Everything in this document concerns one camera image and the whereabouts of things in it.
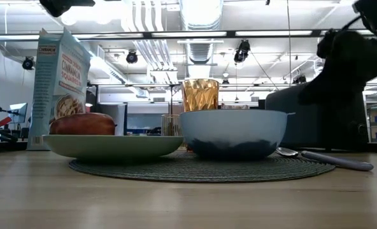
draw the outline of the red object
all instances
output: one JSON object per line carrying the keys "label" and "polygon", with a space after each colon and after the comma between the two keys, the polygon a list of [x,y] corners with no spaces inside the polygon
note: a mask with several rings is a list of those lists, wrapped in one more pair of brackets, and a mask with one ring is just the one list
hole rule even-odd
{"label": "red object", "polygon": [[4,125],[9,124],[9,122],[11,122],[11,118],[10,117],[4,118],[2,121],[0,121],[0,128],[2,126],[4,126]]}

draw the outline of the computer monitor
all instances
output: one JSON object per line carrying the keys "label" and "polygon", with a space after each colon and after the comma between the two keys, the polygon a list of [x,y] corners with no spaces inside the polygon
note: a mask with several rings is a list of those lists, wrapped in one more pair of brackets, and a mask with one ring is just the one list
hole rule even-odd
{"label": "computer monitor", "polygon": [[9,117],[11,118],[10,123],[25,123],[25,116],[27,114],[27,103],[10,105],[8,113]]}

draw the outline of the bowl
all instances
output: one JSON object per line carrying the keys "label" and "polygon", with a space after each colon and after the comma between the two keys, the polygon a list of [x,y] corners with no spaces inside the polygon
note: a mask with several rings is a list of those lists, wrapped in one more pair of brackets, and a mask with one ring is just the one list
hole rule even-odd
{"label": "bowl", "polygon": [[287,114],[256,109],[216,109],[180,115],[181,130],[194,153],[210,159],[263,159],[286,131]]}

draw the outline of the utensil handle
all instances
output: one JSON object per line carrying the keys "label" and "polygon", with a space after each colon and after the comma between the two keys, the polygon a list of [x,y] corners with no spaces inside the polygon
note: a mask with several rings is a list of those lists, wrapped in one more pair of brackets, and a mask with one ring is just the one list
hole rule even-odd
{"label": "utensil handle", "polygon": [[345,158],[335,158],[333,156],[321,155],[319,153],[313,153],[309,151],[302,151],[302,156],[319,162],[325,162],[333,165],[337,165],[346,169],[353,169],[359,171],[370,171],[374,166],[367,162],[358,162],[355,160],[349,160]]}

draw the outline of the spoon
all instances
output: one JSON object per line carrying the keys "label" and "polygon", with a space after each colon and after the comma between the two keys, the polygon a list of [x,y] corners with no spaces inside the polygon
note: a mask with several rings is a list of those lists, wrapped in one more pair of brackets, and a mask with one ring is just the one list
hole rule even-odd
{"label": "spoon", "polygon": [[[281,147],[276,149],[276,153],[287,158],[295,158],[299,155],[298,151],[294,151],[287,148],[281,148]],[[329,163],[332,165],[337,165],[338,167],[342,167],[345,169],[370,171],[374,168],[372,164],[367,163],[367,162],[358,162],[355,160],[349,160],[345,158],[335,158],[333,156],[322,155],[319,153],[313,153],[309,151],[302,151],[300,152],[300,154],[304,158],[316,160],[318,162]]]}

